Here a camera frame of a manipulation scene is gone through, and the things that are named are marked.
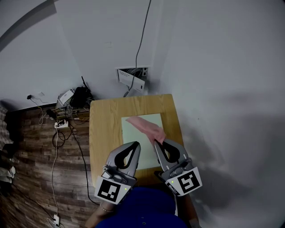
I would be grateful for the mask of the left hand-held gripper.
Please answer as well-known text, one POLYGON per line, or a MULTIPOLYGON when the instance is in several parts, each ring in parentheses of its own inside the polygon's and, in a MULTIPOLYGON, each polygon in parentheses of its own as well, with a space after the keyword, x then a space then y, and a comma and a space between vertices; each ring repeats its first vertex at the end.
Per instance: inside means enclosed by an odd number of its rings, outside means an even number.
POLYGON ((139 142, 125 143, 111 151, 102 175, 97 177, 95 197, 120 204, 136 184, 134 175, 140 152, 139 142))

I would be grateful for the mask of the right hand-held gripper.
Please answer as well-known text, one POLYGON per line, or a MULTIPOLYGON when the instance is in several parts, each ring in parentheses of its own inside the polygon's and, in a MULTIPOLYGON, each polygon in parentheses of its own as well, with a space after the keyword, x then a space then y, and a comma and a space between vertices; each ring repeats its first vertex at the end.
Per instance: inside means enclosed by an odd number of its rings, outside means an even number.
POLYGON ((198 167, 192 165, 185 148, 170 139, 165 139, 161 144, 157 140, 154 143, 155 151, 161 168, 164 172, 160 177, 175 196, 184 196, 202 187, 202 180, 198 167), (186 159, 173 167, 174 162, 186 159))

